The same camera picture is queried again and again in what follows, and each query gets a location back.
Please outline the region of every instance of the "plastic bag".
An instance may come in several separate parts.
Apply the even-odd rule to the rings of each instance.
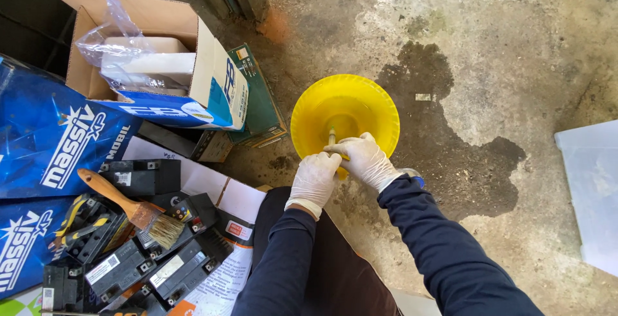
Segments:
[[[86,61],[100,67],[101,76],[113,89],[140,90],[167,94],[170,89],[188,90],[171,78],[143,73],[128,73],[123,69],[135,59],[155,53],[142,31],[129,18],[119,0],[107,0],[108,9],[103,24],[75,41]],[[109,43],[110,37],[116,41]]]

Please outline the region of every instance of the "paint brush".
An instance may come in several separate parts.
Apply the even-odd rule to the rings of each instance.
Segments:
[[[180,221],[164,215],[151,203],[129,200],[108,180],[92,170],[79,169],[77,174],[94,191],[120,205],[127,213],[128,220],[149,233],[161,246],[170,249],[176,243],[185,227]]]

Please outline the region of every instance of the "battery label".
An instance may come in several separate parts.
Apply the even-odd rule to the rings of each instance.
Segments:
[[[253,233],[253,229],[247,228],[244,225],[241,225],[231,220],[228,222],[228,225],[226,226],[226,231],[243,240],[249,240],[251,238],[251,233]]]
[[[42,289],[42,304],[41,310],[54,310],[54,289],[43,288]],[[41,316],[52,316],[51,313],[41,312]]]
[[[114,181],[121,186],[131,186],[131,172],[116,172]]]
[[[94,269],[90,270],[89,273],[86,274],[86,280],[90,282],[90,285],[99,281],[102,277],[105,276],[108,272],[110,272],[113,268],[115,268],[120,262],[115,254],[107,257],[104,261],[98,264]]]
[[[172,276],[176,270],[180,269],[184,263],[185,262],[182,261],[180,256],[175,255],[174,258],[170,259],[167,264],[150,278],[150,283],[152,283],[155,288],[158,288],[168,277]]]

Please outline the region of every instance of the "gloved hand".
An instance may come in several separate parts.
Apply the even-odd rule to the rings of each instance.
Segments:
[[[324,151],[348,156],[350,160],[342,161],[341,167],[379,193],[404,174],[395,169],[368,132],[360,137],[344,138],[336,145],[324,147]]]
[[[290,199],[286,202],[286,208],[297,204],[313,213],[319,219],[322,208],[331,197],[335,188],[337,176],[335,172],[341,164],[341,156],[327,153],[313,154],[305,157],[298,165]]]

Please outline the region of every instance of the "open cardboard box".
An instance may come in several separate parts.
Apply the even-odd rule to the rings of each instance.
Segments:
[[[145,36],[174,37],[196,53],[189,95],[173,96],[112,90],[99,75],[100,68],[89,64],[75,45],[77,39],[103,24],[106,0],[62,1],[77,11],[68,87],[91,101],[169,127],[243,130],[247,80],[189,4],[171,0],[119,0]]]

